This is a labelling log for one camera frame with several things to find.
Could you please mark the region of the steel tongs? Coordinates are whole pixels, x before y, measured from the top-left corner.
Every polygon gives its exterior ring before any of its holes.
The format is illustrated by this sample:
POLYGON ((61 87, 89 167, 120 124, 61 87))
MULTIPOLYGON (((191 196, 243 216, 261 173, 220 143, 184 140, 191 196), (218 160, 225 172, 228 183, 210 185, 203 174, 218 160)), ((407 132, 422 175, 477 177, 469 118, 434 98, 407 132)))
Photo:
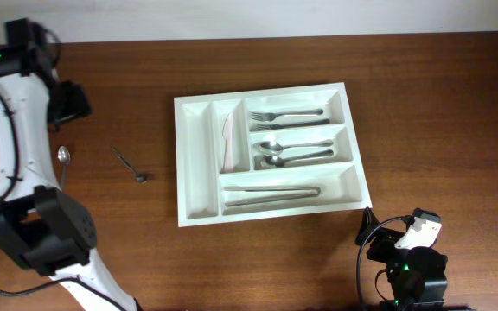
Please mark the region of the steel tongs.
POLYGON ((225 187, 225 192, 231 193, 270 193, 270 195, 253 196, 239 200, 227 201, 225 207, 248 206, 269 203, 280 200, 297 200, 316 197, 322 189, 318 186, 282 186, 282 187, 225 187))

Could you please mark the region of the patterned handle steel spoon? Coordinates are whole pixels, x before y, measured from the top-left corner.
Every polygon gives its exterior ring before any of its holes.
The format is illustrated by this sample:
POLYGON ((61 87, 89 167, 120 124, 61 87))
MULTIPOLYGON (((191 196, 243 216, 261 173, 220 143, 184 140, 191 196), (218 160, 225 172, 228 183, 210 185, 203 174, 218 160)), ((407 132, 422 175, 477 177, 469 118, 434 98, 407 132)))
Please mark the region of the patterned handle steel spoon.
POLYGON ((68 168, 68 165, 71 163, 71 155, 70 155, 70 152, 66 146, 59 147, 57 158, 62 166, 61 178, 60 178, 60 188, 61 188, 61 190, 64 190, 65 186, 67 184, 67 168, 68 168))

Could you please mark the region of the steel fork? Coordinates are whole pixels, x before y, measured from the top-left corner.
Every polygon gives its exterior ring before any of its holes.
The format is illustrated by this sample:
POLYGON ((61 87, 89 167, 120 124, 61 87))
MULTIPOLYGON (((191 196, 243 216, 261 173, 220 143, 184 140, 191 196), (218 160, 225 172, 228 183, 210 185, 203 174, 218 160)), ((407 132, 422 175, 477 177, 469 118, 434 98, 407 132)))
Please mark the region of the steel fork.
POLYGON ((321 120, 316 120, 316 121, 290 123, 290 124, 255 124, 252 127, 252 131, 282 130, 282 129, 289 129, 289 128, 317 126, 317 125, 325 125, 325 124, 330 124, 330 120, 329 119, 321 119, 321 120))
POLYGON ((324 113, 323 109, 306 110, 306 111, 284 111, 284 112, 250 112, 250 119, 259 122, 272 122, 279 117, 314 117, 324 113))

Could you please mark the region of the white plastic knife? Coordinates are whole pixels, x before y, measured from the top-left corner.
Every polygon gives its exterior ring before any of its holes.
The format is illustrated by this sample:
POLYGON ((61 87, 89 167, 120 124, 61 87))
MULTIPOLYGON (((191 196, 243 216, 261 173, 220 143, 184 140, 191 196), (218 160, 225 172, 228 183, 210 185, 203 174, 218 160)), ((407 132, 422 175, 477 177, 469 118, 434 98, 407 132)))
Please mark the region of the white plastic knife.
POLYGON ((223 173, 230 173, 233 171, 233 120, 234 112, 230 112, 227 115, 226 121, 224 123, 222 136, 225 139, 225 154, 224 162, 222 167, 223 173))

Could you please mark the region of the small steel teaspoon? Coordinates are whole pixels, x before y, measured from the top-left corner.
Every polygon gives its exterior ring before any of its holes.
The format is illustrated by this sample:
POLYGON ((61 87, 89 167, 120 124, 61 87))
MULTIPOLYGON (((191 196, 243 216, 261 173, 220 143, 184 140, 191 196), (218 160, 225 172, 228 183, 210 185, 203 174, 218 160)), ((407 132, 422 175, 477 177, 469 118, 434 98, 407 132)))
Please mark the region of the small steel teaspoon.
POLYGON ((136 182, 145 183, 147 181, 147 176, 138 172, 132 164, 130 164, 125 157, 114 147, 111 146, 112 153, 135 175, 136 182))

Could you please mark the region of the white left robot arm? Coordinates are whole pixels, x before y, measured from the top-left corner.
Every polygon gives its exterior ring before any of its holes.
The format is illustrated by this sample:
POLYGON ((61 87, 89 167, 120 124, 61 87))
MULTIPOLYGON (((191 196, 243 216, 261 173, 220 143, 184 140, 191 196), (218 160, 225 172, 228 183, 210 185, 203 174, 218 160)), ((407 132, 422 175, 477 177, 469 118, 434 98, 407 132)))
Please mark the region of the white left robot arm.
POLYGON ((58 80, 45 48, 0 48, 0 249, 85 310, 138 310, 97 252, 92 215, 54 173, 48 126, 90 113, 82 87, 58 80))

